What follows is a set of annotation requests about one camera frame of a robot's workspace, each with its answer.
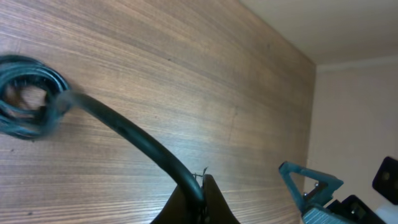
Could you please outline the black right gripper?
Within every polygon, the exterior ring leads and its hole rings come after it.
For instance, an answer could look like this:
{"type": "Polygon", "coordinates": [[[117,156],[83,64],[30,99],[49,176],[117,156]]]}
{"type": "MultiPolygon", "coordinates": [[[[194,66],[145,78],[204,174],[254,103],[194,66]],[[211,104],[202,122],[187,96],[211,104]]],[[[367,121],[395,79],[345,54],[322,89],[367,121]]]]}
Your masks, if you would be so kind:
{"type": "Polygon", "coordinates": [[[279,174],[289,190],[297,208],[303,213],[304,224],[386,224],[357,196],[350,195],[342,202],[333,194],[343,181],[331,174],[285,161],[279,166],[279,174]],[[301,176],[314,185],[309,190],[298,187],[292,175],[301,176]]]}

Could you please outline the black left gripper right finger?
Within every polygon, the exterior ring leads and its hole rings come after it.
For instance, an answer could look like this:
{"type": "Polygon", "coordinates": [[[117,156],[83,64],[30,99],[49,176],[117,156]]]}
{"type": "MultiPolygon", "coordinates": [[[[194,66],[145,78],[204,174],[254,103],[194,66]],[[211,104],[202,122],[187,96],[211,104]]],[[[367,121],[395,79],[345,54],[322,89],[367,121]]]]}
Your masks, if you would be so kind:
{"type": "Polygon", "coordinates": [[[203,193],[205,196],[206,223],[239,224],[221,193],[215,179],[210,174],[203,176],[203,193]]]}

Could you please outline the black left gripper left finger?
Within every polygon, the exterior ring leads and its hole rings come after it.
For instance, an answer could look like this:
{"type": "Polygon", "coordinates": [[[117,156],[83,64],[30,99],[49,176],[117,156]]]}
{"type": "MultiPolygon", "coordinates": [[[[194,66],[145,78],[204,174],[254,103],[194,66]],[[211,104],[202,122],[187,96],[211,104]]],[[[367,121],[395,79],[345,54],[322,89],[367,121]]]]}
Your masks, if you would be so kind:
{"type": "Polygon", "coordinates": [[[167,203],[151,224],[193,224],[197,223],[198,214],[185,199],[179,186],[176,186],[167,203]]]}

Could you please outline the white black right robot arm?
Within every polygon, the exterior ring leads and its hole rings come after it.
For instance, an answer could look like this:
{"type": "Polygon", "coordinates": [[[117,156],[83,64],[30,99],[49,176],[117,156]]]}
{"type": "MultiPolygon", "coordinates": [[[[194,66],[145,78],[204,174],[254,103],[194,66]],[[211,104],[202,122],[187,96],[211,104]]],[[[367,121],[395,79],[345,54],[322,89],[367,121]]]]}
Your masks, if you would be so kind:
{"type": "MultiPolygon", "coordinates": [[[[350,195],[342,202],[333,200],[333,193],[343,181],[333,175],[308,169],[285,161],[279,166],[279,174],[284,180],[304,224],[349,224],[384,223],[362,200],[350,195]],[[301,193],[291,178],[295,173],[316,181],[309,193],[301,193]]],[[[397,160],[385,157],[372,182],[375,191],[393,205],[397,205],[397,160]]]]}

